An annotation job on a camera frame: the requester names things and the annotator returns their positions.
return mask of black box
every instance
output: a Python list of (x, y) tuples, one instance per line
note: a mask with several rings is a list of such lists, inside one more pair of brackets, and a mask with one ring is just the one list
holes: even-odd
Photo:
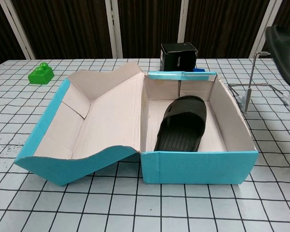
[(160, 70), (192, 72), (198, 50), (191, 43), (161, 44)]

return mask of green toy block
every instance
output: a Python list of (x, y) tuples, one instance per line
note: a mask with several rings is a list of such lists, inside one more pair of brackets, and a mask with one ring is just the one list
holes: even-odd
[(54, 72), (46, 62), (42, 62), (40, 66), (29, 74), (28, 79), (31, 84), (46, 85), (54, 77)]

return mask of white grid tablecloth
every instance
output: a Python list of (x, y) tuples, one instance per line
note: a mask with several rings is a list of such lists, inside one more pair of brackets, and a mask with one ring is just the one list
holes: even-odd
[[(55, 77), (30, 85), (42, 61)], [(10, 60), (0, 65), (0, 232), (290, 232), (290, 112), (269, 87), (253, 87), (245, 114), (259, 158), (241, 185), (147, 185), (138, 156), (64, 187), (13, 164), (62, 80), (76, 70), (108, 72), (126, 62), (157, 71), (159, 59)], [(248, 83), (250, 59), (198, 59), (224, 83)], [(271, 59), (254, 83), (290, 87)], [(243, 94), (243, 87), (235, 88)]]

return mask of black sandal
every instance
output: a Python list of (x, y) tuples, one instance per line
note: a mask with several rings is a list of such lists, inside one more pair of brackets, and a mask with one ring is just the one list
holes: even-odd
[(201, 98), (176, 99), (166, 109), (155, 151), (198, 151), (205, 122), (206, 106)]

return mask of black object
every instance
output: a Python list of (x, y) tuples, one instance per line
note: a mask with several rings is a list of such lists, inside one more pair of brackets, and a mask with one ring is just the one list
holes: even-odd
[(176, 99), (166, 109), (155, 151), (198, 151), (205, 122), (206, 106), (201, 98)]
[(197, 55), (191, 43), (161, 44), (160, 70), (192, 72)]
[(282, 78), (290, 85), (290, 32), (279, 26), (267, 27), (265, 37)]

